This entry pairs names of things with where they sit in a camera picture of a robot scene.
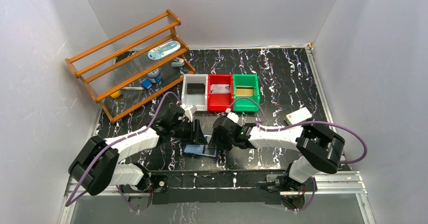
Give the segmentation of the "blue card holder wallet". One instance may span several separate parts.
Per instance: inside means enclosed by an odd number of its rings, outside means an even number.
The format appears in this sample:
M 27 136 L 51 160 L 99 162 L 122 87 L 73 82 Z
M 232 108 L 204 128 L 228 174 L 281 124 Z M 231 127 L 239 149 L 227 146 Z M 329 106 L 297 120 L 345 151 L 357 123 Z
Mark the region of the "blue card holder wallet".
M 208 145 L 199 145 L 199 144 L 190 144 L 189 140 L 182 140 L 184 144 L 184 153 L 185 154 L 193 154 L 197 156 L 205 156 L 211 158 L 217 158 L 219 151 L 216 147 L 208 146 Z

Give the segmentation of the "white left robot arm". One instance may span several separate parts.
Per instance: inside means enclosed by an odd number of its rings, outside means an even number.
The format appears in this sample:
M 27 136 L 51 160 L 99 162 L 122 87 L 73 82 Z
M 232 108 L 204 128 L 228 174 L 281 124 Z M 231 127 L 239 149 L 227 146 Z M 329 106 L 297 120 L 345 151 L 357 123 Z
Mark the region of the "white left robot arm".
M 139 192 L 151 187 L 151 173 L 137 164 L 121 164 L 123 159 L 179 139 L 188 144 L 207 144 L 198 120 L 194 119 L 195 105 L 173 106 L 151 127 L 103 139 L 99 135 L 88 139 L 71 163 L 68 173 L 92 196 L 109 186 L 129 185 Z

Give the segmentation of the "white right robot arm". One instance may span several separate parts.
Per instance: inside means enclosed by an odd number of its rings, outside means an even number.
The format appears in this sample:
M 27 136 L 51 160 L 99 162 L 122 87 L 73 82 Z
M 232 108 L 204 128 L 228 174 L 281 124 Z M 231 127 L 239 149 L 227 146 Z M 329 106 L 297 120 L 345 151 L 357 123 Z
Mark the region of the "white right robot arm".
M 209 146 L 218 150 L 284 148 L 300 152 L 288 165 L 283 177 L 267 177 L 264 188 L 272 192 L 298 191 L 317 173 L 338 171 L 345 140 L 326 122 L 305 120 L 287 127 L 267 127 L 257 123 L 238 124 L 219 117 L 213 124 Z

